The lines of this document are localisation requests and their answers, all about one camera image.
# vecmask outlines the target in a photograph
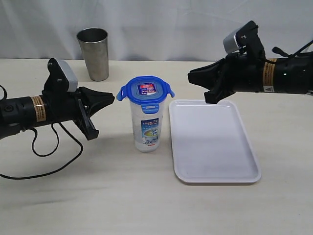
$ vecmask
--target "white table surface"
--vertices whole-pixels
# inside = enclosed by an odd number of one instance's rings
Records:
[[[203,99],[205,89],[187,73],[207,62],[110,61],[110,76],[89,80],[84,61],[68,61],[79,86],[112,92],[140,75],[169,82],[174,99]],[[47,60],[0,60],[0,84],[9,98],[38,95],[48,78]],[[115,100],[92,121],[98,139],[87,141],[72,122],[65,126],[82,141],[82,156],[44,178],[0,179],[1,235],[311,235],[313,234],[313,97],[236,93],[235,102],[260,161],[262,179],[252,186],[186,186],[173,171],[168,109],[160,147],[140,153],[133,144],[130,106]],[[55,136],[41,127],[36,148],[54,148]],[[57,153],[39,158],[33,133],[0,141],[0,172],[26,176],[51,171],[79,147],[57,126]]]

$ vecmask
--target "warning label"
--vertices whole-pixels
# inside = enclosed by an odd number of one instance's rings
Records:
[[[46,121],[45,105],[40,96],[31,97],[33,101],[37,122]]]
[[[277,59],[269,59],[270,61],[276,62]],[[263,68],[263,89],[264,92],[273,93],[274,90],[274,70],[275,64],[265,62]]]

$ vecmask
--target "blue lid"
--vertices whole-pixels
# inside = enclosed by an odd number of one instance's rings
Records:
[[[139,76],[130,80],[117,94],[116,99],[121,101],[128,97],[135,104],[141,105],[145,114],[155,114],[159,110],[159,103],[166,99],[167,94],[174,97],[168,83],[155,76]]]

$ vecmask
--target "plastic tray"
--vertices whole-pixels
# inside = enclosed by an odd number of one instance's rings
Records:
[[[253,184],[261,179],[235,104],[174,100],[169,106],[174,171],[186,184]]]

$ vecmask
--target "white curtain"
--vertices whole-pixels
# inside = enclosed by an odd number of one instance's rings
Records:
[[[111,60],[213,61],[250,20],[273,57],[312,39],[312,11],[313,0],[0,0],[0,58],[81,59],[76,33],[95,26]]]

